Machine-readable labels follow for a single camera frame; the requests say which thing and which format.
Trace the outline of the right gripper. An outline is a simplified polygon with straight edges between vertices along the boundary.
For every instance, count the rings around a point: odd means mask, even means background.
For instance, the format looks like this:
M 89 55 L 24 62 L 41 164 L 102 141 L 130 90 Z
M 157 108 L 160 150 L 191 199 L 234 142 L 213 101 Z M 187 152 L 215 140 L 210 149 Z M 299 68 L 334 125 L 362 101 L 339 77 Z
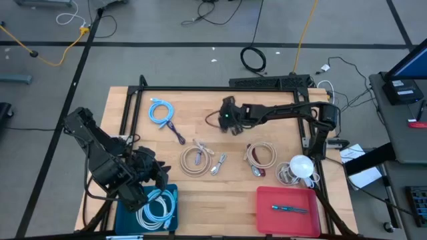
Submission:
M 227 133 L 232 128 L 232 134 L 236 136 L 243 133 L 244 129 L 249 129 L 249 111 L 248 104 L 237 107 L 234 96 L 224 98 L 218 117 L 221 132 Z

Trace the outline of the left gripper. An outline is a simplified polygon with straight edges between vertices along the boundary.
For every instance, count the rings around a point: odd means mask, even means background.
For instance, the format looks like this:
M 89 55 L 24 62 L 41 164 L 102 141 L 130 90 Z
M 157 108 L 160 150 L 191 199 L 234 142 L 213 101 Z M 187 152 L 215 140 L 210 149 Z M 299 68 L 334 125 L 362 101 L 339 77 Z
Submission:
M 155 181 L 155 186 L 161 186 L 161 173 L 167 173 L 171 166 L 164 166 L 165 162 L 155 160 L 155 152 L 143 146 L 139 146 L 134 153 L 134 168 L 139 182 Z

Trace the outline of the black power strip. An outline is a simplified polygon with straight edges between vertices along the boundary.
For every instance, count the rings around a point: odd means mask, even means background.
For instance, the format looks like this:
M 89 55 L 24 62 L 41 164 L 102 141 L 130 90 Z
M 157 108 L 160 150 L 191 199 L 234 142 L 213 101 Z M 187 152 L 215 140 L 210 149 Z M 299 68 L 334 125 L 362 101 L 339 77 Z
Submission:
M 229 86 L 242 88 L 297 89 L 298 87 L 307 88 L 309 80 L 309 75 L 236 78 L 229 80 Z

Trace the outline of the teal blue plastic tray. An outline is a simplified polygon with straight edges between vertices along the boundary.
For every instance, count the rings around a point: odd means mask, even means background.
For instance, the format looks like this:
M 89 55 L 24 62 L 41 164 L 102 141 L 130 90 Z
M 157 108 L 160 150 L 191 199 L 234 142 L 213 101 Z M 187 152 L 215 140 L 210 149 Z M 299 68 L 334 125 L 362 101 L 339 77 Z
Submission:
M 117 204 L 114 230 L 118 235 L 137 235 L 160 231 L 175 231 L 178 227 L 178 188 L 168 184 L 159 196 L 160 190 L 154 186 L 144 187 L 152 202 L 129 212 L 122 202 Z

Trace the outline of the white round dome lamp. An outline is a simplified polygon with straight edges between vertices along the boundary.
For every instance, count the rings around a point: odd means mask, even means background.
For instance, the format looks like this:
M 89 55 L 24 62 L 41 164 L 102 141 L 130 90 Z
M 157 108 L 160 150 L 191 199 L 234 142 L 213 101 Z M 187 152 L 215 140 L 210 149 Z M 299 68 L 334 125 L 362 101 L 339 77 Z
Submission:
M 308 178 L 314 173 L 312 160 L 305 155 L 296 155 L 290 161 L 291 172 L 299 178 Z

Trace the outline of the red plastic tray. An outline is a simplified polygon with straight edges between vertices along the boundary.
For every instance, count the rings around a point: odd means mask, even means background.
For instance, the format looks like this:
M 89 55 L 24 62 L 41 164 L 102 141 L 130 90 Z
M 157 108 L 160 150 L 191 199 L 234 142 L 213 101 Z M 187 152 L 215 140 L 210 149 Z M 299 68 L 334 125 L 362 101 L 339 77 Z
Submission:
M 289 187 L 258 187 L 256 228 L 265 234 L 318 237 L 321 229 L 315 192 Z

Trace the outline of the black desk leg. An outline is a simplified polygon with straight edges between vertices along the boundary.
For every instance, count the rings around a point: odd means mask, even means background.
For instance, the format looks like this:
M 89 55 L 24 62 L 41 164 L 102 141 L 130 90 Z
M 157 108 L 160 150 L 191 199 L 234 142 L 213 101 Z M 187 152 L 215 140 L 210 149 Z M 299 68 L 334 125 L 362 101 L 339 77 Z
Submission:
M 344 164 L 347 175 L 354 175 L 364 170 L 381 165 L 386 161 L 396 161 L 396 154 L 391 143 L 375 148 L 364 155 L 351 159 Z

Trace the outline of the white paper sheet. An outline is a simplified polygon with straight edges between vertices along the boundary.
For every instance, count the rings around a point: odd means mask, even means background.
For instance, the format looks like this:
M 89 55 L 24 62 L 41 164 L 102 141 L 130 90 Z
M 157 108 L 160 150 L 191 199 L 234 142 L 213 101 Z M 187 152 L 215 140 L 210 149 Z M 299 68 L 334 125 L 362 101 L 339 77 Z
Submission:
M 342 163 L 347 163 L 365 154 L 365 151 L 361 148 L 359 144 L 355 144 L 347 149 L 340 151 Z M 376 167 L 371 167 L 367 170 L 363 170 L 359 173 L 355 173 L 352 175 L 348 173 L 348 177 L 350 181 L 355 185 L 354 190 L 357 190 L 357 187 L 363 188 L 380 179 L 382 177 L 382 174 Z

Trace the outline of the black rolling chair base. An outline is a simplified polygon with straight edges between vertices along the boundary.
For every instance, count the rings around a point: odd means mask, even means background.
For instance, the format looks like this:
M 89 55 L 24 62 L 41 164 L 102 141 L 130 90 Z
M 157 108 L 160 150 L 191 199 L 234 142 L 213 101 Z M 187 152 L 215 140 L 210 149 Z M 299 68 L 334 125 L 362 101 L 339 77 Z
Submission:
M 0 102 L 0 134 L 6 128 L 6 124 L 14 115 L 12 104 L 7 102 Z

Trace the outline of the grey desk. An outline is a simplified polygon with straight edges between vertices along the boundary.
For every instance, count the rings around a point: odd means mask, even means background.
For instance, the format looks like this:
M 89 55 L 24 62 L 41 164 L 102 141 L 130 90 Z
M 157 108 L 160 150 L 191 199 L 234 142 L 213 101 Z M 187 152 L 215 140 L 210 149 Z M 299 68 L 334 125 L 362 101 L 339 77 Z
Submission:
M 427 164 L 427 128 L 410 128 L 408 120 L 417 116 L 421 102 L 391 105 L 379 74 L 369 76 L 386 131 L 397 160 L 404 164 Z
M 427 165 L 387 161 L 384 163 L 384 170 L 391 186 L 394 204 L 410 211 L 405 187 L 427 186 Z M 417 227 L 413 216 L 407 213 L 398 214 L 398 226 L 404 230 L 407 240 L 427 240 L 427 227 Z

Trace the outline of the grey furniture foot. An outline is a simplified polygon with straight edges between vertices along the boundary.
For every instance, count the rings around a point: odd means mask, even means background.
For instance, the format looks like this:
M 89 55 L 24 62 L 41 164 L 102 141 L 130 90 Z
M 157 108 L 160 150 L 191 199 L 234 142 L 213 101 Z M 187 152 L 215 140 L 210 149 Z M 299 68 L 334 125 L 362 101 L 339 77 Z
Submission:
M 24 83 L 29 85 L 32 82 L 32 76 L 0 73 L 0 82 Z
M 13 0 L 18 6 L 73 7 L 72 0 Z

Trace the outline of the black box device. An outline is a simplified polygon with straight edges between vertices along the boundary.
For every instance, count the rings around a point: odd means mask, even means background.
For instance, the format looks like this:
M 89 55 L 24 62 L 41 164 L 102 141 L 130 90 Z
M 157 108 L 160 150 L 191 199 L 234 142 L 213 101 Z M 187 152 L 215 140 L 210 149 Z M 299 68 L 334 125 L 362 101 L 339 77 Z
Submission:
M 382 89 L 391 105 L 416 103 L 424 98 L 423 92 L 413 79 L 388 81 Z

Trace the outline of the black pen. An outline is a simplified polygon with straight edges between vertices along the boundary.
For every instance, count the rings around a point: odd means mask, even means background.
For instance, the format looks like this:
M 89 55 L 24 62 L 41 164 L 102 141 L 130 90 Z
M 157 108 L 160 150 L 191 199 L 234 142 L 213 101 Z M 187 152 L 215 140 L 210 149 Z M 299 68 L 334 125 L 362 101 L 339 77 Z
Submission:
M 419 111 L 418 111 L 418 114 L 417 114 L 417 117 L 416 117 L 416 121 L 420 121 L 421 120 L 421 117 L 422 117 L 422 114 L 424 112 L 424 108 L 425 108 L 426 103 L 427 103 L 427 99 L 423 99 L 422 102 L 421 102 L 421 104 L 420 104 L 420 108 L 419 108 Z

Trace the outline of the computer monitor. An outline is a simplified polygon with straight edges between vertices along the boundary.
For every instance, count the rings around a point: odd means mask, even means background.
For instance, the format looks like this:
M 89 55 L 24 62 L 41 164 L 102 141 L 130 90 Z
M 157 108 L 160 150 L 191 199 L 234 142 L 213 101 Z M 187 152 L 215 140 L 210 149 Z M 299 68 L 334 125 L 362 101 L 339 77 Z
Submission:
M 427 79 L 427 45 L 414 48 L 386 73 L 387 79 Z

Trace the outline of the black table frame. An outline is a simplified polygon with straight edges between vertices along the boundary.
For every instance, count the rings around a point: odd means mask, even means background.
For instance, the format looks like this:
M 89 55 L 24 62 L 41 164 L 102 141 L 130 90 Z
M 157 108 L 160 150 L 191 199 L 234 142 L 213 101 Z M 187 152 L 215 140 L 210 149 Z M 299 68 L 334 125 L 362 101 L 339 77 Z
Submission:
M 255 190 L 261 185 L 275 185 L 274 172 L 268 171 L 266 177 L 256 178 L 249 172 L 248 164 L 243 161 L 243 150 L 251 141 L 267 140 L 278 148 L 281 157 L 305 153 L 304 137 L 314 135 L 314 127 L 307 121 L 297 118 L 264 125 L 234 136 L 221 133 L 213 125 L 208 125 L 204 117 L 220 108 L 224 97 L 233 95 L 238 103 L 264 105 L 283 105 L 286 103 L 309 103 L 315 100 L 325 101 L 326 92 L 321 89 L 283 89 L 270 88 L 233 88 L 233 87 L 178 87 L 178 86 L 137 86 L 110 88 L 101 128 L 109 134 L 135 131 L 140 135 L 140 144 L 153 149 L 158 157 L 166 160 L 171 171 L 169 180 L 180 187 L 184 193 L 200 196 L 212 196 L 224 199 L 228 193 L 237 193 L 248 200 L 246 209 L 229 214 L 230 223 L 217 223 L 213 213 L 207 222 L 193 223 L 200 207 L 194 207 L 183 213 L 176 237 L 259 237 L 254 223 L 244 223 L 244 216 L 254 216 Z M 179 171 L 177 158 L 181 146 L 172 134 L 156 128 L 149 120 L 148 109 L 151 97 L 165 99 L 173 103 L 176 112 L 174 119 L 187 139 L 200 139 L 217 151 L 227 150 L 234 167 L 226 171 L 220 180 L 205 175 L 199 178 L 188 177 Z

